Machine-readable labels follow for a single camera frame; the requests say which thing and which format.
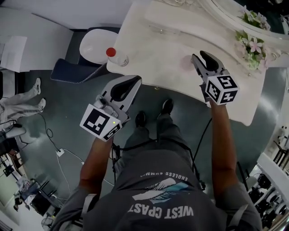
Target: black shoe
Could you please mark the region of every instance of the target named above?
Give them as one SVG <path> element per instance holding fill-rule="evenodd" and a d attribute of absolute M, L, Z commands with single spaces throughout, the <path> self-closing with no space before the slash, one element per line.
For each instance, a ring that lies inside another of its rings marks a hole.
<path fill-rule="evenodd" d="M 163 103 L 163 109 L 161 114 L 171 114 L 173 109 L 173 100 L 172 99 L 167 99 L 164 103 Z"/>
<path fill-rule="evenodd" d="M 135 125 L 136 127 L 144 127 L 146 125 L 146 117 L 144 111 L 137 113 L 135 117 Z"/>

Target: gray t-shirt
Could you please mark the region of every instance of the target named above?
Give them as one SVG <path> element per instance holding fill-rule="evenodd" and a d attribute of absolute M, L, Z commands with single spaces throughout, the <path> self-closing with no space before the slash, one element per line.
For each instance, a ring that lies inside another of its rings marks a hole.
<path fill-rule="evenodd" d="M 79 218 L 85 197 L 78 187 L 51 230 Z M 226 230 L 230 219 L 248 204 L 239 228 L 261 230 L 261 219 L 241 184 L 216 198 L 204 194 L 190 166 L 169 150 L 140 153 L 121 172 L 112 192 L 83 217 L 83 230 Z"/>

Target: plastic bottle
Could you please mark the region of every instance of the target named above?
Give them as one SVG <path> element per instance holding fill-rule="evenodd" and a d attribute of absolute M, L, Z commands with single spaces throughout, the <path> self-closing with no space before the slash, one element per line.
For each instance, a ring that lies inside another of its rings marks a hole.
<path fill-rule="evenodd" d="M 121 67 L 124 67 L 128 64 L 129 58 L 122 51 L 116 50 L 113 47 L 107 49 L 108 59 Z"/>

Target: gray floor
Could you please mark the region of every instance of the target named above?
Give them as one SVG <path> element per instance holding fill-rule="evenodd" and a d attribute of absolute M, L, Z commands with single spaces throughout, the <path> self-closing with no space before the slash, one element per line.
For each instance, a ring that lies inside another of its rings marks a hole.
<path fill-rule="evenodd" d="M 67 60 L 76 62 L 78 46 L 83 33 L 75 33 L 71 41 Z M 89 103 L 101 92 L 105 84 L 117 74 L 109 74 L 89 80 L 83 84 L 70 84 L 50 80 L 51 71 L 31 71 L 27 74 L 26 90 L 34 84 L 39 76 L 42 78 L 42 94 L 32 99 L 31 103 L 38 103 L 41 97 L 47 100 L 47 106 L 43 112 L 48 128 L 52 129 L 53 141 L 58 148 L 66 148 L 85 159 L 90 150 L 94 137 L 79 127 L 83 113 Z M 266 73 L 262 96 L 258 105 L 252 125 L 249 127 L 241 123 L 231 121 L 233 135 L 238 153 L 238 160 L 243 169 L 249 171 L 256 164 L 260 153 L 265 149 L 268 140 L 278 118 L 282 106 L 285 88 L 284 69 L 271 68 Z M 185 140 L 190 144 L 194 153 L 202 132 L 210 119 L 210 109 L 203 103 L 166 89 L 156 90 L 154 87 L 141 86 L 135 103 L 129 110 L 129 115 L 134 118 L 136 113 L 144 110 L 148 117 L 148 128 L 151 137 L 155 138 L 154 120 L 160 112 L 165 99 L 171 97 L 175 101 L 172 112 L 174 122 L 180 127 Z M 57 195 L 66 198 L 69 194 L 66 181 L 57 163 L 56 152 L 45 134 L 44 122 L 40 115 L 29 118 L 21 118 L 20 122 L 28 132 L 23 136 L 24 140 L 32 141 L 21 151 L 25 160 L 25 167 L 29 177 L 51 180 L 51 184 L 57 189 Z M 134 122 L 129 122 L 115 136 L 115 144 L 124 146 L 126 139 L 134 129 Z M 208 128 L 199 153 L 196 164 L 201 178 L 211 183 L 211 126 Z M 62 169 L 69 181 L 71 189 L 75 188 L 79 181 L 81 163 L 68 152 L 60 158 Z M 105 179 L 113 182 L 112 163 L 109 162 Z M 103 183 L 102 194 L 107 194 L 112 189 L 107 183 Z"/>

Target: gray pants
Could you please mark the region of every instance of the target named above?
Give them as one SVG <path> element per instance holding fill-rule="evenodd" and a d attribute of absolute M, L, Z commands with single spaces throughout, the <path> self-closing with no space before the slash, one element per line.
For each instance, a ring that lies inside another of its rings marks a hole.
<path fill-rule="evenodd" d="M 190 152 L 182 148 L 179 144 L 165 139 L 172 139 L 189 147 L 186 141 L 184 141 L 182 138 L 180 129 L 173 123 L 169 114 L 160 115 L 157 119 L 157 142 L 150 142 L 141 147 L 124 151 L 122 153 L 122 157 L 115 164 L 117 175 L 120 174 L 120 172 L 127 166 L 132 158 L 136 157 L 143 151 L 155 149 L 174 151 L 191 167 L 192 160 L 190 157 Z M 149 140 L 149 131 L 144 127 L 138 127 L 126 141 L 125 148 L 133 147 Z"/>

